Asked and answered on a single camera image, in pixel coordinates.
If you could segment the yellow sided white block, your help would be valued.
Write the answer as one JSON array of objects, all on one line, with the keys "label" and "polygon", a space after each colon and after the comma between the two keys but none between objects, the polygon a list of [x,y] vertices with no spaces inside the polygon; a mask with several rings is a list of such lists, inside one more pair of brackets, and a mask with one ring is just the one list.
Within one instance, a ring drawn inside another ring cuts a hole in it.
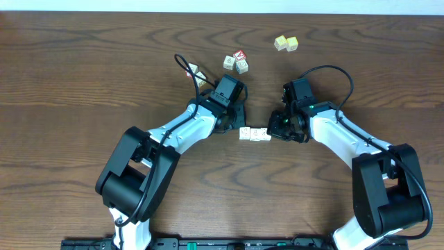
[{"label": "yellow sided white block", "polygon": [[261,141],[262,140],[262,130],[260,128],[250,129],[250,141]]}]

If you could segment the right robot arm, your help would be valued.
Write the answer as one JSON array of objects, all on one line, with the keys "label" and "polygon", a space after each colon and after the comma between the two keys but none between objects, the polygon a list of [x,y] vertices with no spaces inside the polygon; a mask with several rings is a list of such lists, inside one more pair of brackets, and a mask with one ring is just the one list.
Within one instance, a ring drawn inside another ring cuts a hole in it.
[{"label": "right robot arm", "polygon": [[324,144],[352,171],[353,217],[332,234],[328,249],[407,249],[399,232],[430,221],[417,153],[408,144],[392,145],[366,133],[337,107],[320,102],[309,82],[284,84],[284,110],[275,110],[267,133],[284,141]]}]

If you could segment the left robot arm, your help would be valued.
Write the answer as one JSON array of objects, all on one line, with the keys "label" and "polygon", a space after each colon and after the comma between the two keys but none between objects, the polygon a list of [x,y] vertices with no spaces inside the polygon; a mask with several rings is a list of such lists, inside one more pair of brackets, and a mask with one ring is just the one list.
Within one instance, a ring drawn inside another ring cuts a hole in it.
[{"label": "left robot arm", "polygon": [[121,137],[95,185],[113,216],[109,249],[146,249],[150,218],[162,202],[181,155],[218,128],[241,126],[247,87],[224,75],[213,90],[192,99],[171,122],[143,131],[136,126]]}]

